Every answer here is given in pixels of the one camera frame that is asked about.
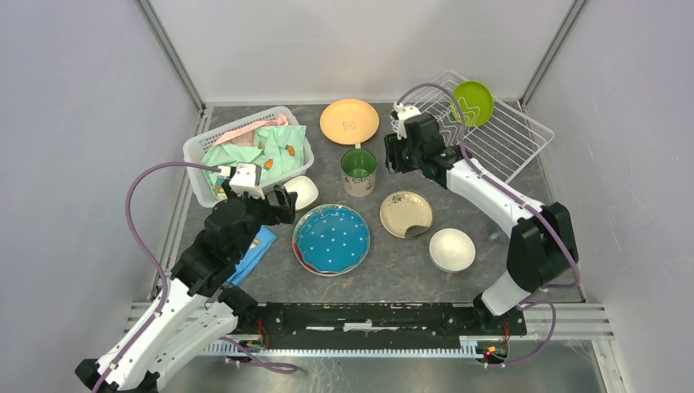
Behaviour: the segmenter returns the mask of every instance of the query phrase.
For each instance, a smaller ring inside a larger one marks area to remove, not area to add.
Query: blue polka dot plate
[[[362,263],[370,237],[366,221],[356,211],[342,205],[321,205],[299,220],[292,248],[308,271],[335,276]]]

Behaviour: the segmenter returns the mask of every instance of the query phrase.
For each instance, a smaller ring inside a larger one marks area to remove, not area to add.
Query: gray table surface
[[[306,125],[306,136],[315,155],[307,171],[318,186],[321,203],[336,203],[355,209],[366,220],[372,232],[372,245],[366,259],[349,273],[326,278],[310,273],[291,250],[293,225],[270,227],[277,234],[275,244],[241,284],[257,301],[282,302],[371,302],[371,301],[450,301],[470,302],[493,284],[505,271],[507,242],[491,242],[494,222],[464,198],[444,190],[417,172],[388,174],[385,169],[384,135],[392,132],[389,104],[375,104],[381,124],[376,135],[362,147],[377,158],[379,167],[376,187],[364,198],[350,196],[340,182],[340,158],[350,147],[337,145],[323,136],[319,119],[325,105],[287,106],[300,124]],[[230,106],[214,108],[210,129],[252,115],[269,106]],[[511,186],[539,201],[549,201],[541,165],[532,161],[511,181]],[[431,229],[414,239],[399,239],[381,225],[381,203],[392,192],[408,190],[423,195],[434,211]],[[190,245],[202,229],[211,209],[201,207],[192,198],[183,228],[181,248]],[[297,214],[297,220],[304,212]],[[429,258],[429,240],[436,231],[456,228],[467,233],[475,243],[476,258],[472,266],[460,273],[445,273]],[[569,282],[565,274],[558,282]],[[578,290],[551,291],[554,301],[581,301]]]

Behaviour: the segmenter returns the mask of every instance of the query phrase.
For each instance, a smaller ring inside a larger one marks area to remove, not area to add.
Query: ceramic mug
[[[352,197],[365,197],[376,186],[376,157],[356,148],[342,156],[342,184]]]

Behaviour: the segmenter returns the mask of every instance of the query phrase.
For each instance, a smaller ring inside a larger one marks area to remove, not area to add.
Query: cartoon print
[[[257,246],[260,246],[260,243],[262,243],[262,242],[263,242],[262,240],[260,240],[256,237],[255,239],[253,239],[253,242],[250,244],[250,247],[248,247],[248,248],[250,248],[250,249],[256,248]]]

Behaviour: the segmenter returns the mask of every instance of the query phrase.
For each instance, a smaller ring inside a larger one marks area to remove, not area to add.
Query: pink cloth
[[[289,123],[286,121],[286,116],[280,114],[277,117],[277,120],[258,120],[254,121],[251,124],[248,124],[246,126],[243,126],[239,129],[234,129],[232,131],[224,133],[219,139],[217,139],[217,142],[215,142],[212,146],[219,145],[220,143],[228,142],[231,141],[233,144],[238,145],[238,146],[254,146],[253,140],[255,137],[255,133],[252,133],[251,131],[255,131],[255,129],[258,129],[260,127],[267,127],[269,125],[288,125]]]

